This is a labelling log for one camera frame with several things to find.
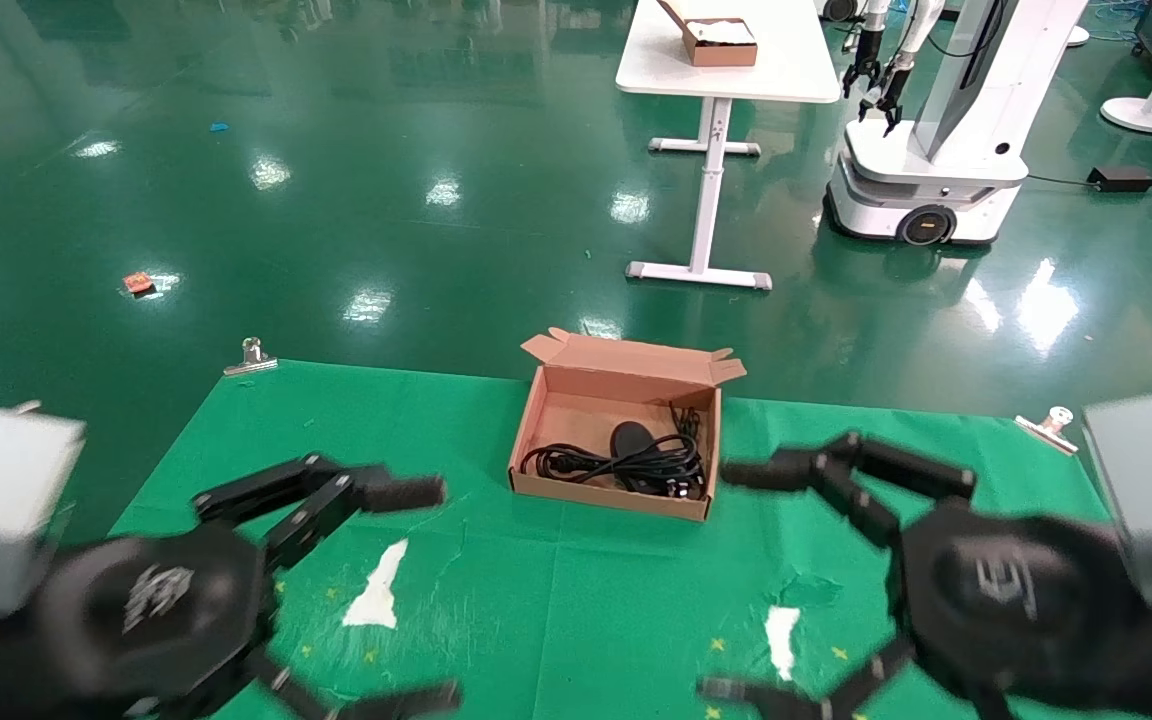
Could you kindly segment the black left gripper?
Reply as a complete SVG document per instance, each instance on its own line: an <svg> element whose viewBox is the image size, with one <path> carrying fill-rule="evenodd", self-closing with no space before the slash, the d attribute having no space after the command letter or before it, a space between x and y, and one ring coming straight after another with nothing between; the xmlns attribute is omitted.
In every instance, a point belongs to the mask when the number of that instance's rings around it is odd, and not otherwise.
<svg viewBox="0 0 1152 720"><path fill-rule="evenodd" d="M433 509L439 475L396 477L323 454L279 462L194 497L202 524L177 536L118 536L67 551L35 594L35 626L68 714L214 714L250 675L297 719L420 719L462 707L456 680L332 705L265 647L270 577L356 514ZM289 514L260 547L236 529Z"/></svg>

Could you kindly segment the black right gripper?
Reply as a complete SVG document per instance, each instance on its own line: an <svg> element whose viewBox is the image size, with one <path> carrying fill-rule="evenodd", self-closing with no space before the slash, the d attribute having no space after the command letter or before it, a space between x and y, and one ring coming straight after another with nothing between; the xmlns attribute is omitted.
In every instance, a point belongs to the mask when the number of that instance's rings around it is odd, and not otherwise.
<svg viewBox="0 0 1152 720"><path fill-rule="evenodd" d="M937 503L900 526L856 473ZM1106 529L1051 515L973 511L977 473L855 430L761 462L723 461L730 486L813 491L878 548L890 548L890 642L823 697L736 676L698 696L761 719L851 719L914 664L970 702L1151 703L1146 602ZM960 498L952 501L947 498Z"/></svg>

